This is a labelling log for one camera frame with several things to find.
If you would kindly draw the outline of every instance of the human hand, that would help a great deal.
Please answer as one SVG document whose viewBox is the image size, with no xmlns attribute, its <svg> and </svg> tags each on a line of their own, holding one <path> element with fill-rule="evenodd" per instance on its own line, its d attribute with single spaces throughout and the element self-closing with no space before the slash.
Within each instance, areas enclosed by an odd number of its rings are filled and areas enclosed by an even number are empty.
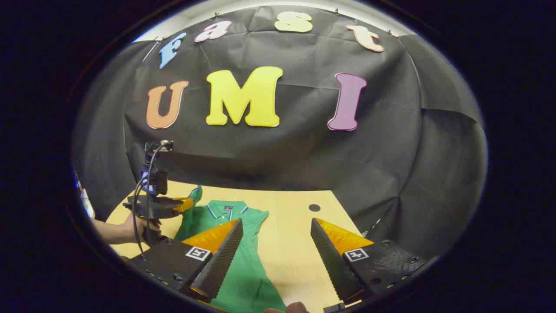
<svg viewBox="0 0 556 313">
<path fill-rule="evenodd" d="M 278 310 L 274 309 L 266 309 L 262 313 L 282 313 Z M 285 313 L 309 313 L 305 308 L 305 305 L 301 302 L 294 302 L 286 307 Z"/>
<path fill-rule="evenodd" d="M 122 237 L 126 243 L 136 242 L 135 230 L 133 229 L 133 218 L 133 214 L 130 213 L 130 215 L 127 216 L 126 220 L 119 225 L 122 232 Z M 137 234 L 139 235 L 139 240 L 143 242 L 144 240 L 142 235 L 143 231 L 145 231 L 145 227 L 147 227 L 147 220 L 144 218 L 140 218 L 139 216 L 135 216 L 135 221 L 137 222 Z M 149 223 L 149 227 L 152 230 L 156 231 L 158 236 L 160 236 L 161 234 L 160 225 L 162 225 L 162 222 L 160 222 L 159 219 L 154 219 L 152 222 Z"/>
</svg>

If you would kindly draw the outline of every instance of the wooden table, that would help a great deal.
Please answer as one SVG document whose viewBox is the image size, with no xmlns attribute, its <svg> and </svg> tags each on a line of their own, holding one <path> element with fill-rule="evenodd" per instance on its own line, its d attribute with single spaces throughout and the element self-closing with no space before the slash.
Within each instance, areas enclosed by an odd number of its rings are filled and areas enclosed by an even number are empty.
<svg viewBox="0 0 556 313">
<path fill-rule="evenodd" d="M 168 181 L 166 196 L 186 197 L 196 187 L 194 184 Z M 211 200 L 244 201 L 249 207 L 269 212 L 259 232 L 259 257 L 266 276 L 286 305 L 302 301 L 309 312 L 321 313 L 323 308 L 341 302 L 310 234 L 313 217 L 359 234 L 331 191 L 259 191 L 205 185 L 202 189 L 203 196 L 198 206 Z M 112 212 L 108 223 L 121 224 L 129 215 L 130 211 L 122 203 Z M 320 210 L 309 210 L 311 204 L 319 205 Z M 161 222 L 162 235 L 174 238 L 182 217 L 163 219 Z M 148 249 L 146 244 L 142 246 L 143 250 Z M 139 254 L 136 243 L 116 244 L 112 248 L 128 258 Z"/>
</svg>

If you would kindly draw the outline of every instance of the black backdrop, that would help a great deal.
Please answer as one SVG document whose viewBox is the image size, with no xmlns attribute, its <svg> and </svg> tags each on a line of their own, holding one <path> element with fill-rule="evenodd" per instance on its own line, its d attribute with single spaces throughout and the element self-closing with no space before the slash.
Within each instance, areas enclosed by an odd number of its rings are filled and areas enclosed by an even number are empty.
<svg viewBox="0 0 556 313">
<path fill-rule="evenodd" d="M 309 14 L 313 29 L 278 31 L 276 16 L 285 11 Z M 225 20 L 232 24 L 224 36 L 193 41 Z M 357 43 L 346 28 L 354 24 L 378 34 L 385 51 Z M 188 35 L 176 56 L 159 69 L 159 49 L 181 32 Z M 230 70 L 242 86 L 260 66 L 284 71 L 275 92 L 280 125 L 207 125 L 206 76 Z M 353 131 L 326 125 L 336 108 L 339 72 L 367 81 Z M 145 120 L 148 91 L 181 80 L 189 85 L 176 122 L 152 129 Z M 170 94 L 161 97 L 161 115 Z M 360 231 L 375 226 L 371 240 L 387 237 L 427 258 L 460 236 L 487 174 L 479 106 L 439 51 L 418 35 L 397 38 L 350 17 L 298 6 L 242 9 L 160 43 L 132 43 L 102 70 L 84 98 L 73 145 L 100 219 L 135 187 L 144 143 L 161 139 L 174 141 L 174 150 L 159 162 L 170 179 L 238 189 L 332 190 Z"/>
<path fill-rule="evenodd" d="M 396 0 L 408 14 L 379 6 L 409 21 L 410 26 L 450 56 L 469 80 L 489 124 L 489 179 L 480 209 L 461 241 L 420 282 L 421 289 L 401 302 L 389 301 L 388 311 L 524 311 L 554 307 L 550 275 L 554 240 L 549 200 L 553 161 L 548 158 L 552 125 L 553 62 L 547 1 L 413 2 Z M 148 285 L 130 282 L 118 272 L 115 258 L 91 237 L 75 216 L 77 202 L 62 201 L 70 190 L 63 175 L 69 164 L 75 114 L 62 105 L 83 69 L 124 30 L 166 1 L 97 1 L 73 3 L 17 2 L 6 8 L 4 29 L 11 30 L 2 62 L 14 100 L 7 99 L 3 126 L 7 132 L 7 166 L 3 186 L 9 217 L 1 272 L 8 296 L 3 311 L 183 310 L 164 302 Z M 168 17 L 176 7 L 162 11 Z M 438 30 L 416 23 L 410 16 Z M 128 34 L 132 41 L 156 24 Z M 516 41 L 524 43 L 516 47 Z M 112 46 L 112 52 L 122 46 Z M 100 65 L 107 60 L 96 59 Z M 81 82 L 88 85 L 87 76 Z M 83 92 L 81 88 L 74 94 Z M 75 212 L 78 228 L 68 212 Z M 88 241 L 80 236 L 86 235 Z"/>
</svg>

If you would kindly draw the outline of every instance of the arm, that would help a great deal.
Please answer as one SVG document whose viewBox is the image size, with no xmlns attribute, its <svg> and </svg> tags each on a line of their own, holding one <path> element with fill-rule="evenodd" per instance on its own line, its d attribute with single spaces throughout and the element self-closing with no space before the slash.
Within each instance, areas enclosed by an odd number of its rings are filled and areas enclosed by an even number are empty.
<svg viewBox="0 0 556 313">
<path fill-rule="evenodd" d="M 282 313 L 275 309 L 265 309 L 262 313 Z M 286 307 L 285 313 L 309 313 L 302 302 L 294 302 Z"/>
<path fill-rule="evenodd" d="M 135 220 L 137 221 L 137 233 L 139 234 L 139 239 L 143 241 L 141 235 L 147 226 L 147 221 L 137 216 L 135 217 Z M 91 222 L 101 235 L 102 239 L 108 244 L 136 242 L 135 232 L 133 230 L 133 216 L 131 213 L 120 225 L 108 224 L 96 219 L 91 219 Z M 151 222 L 150 228 L 160 234 L 160 224 L 160 221 L 156 221 L 156 223 Z"/>
</svg>

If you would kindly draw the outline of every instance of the green polo shirt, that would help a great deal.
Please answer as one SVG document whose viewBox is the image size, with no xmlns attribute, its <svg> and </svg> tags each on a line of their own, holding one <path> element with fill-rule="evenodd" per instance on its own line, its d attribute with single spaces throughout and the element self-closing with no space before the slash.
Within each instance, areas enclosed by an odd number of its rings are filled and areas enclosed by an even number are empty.
<svg viewBox="0 0 556 313">
<path fill-rule="evenodd" d="M 217 200 L 183 213 L 182 225 L 175 237 L 179 241 L 236 218 L 243 222 L 243 238 L 212 305 L 230 313 L 262 313 L 268 308 L 286 310 L 257 254 L 257 234 L 268 215 L 268 212 L 248 207 L 243 201 Z"/>
</svg>

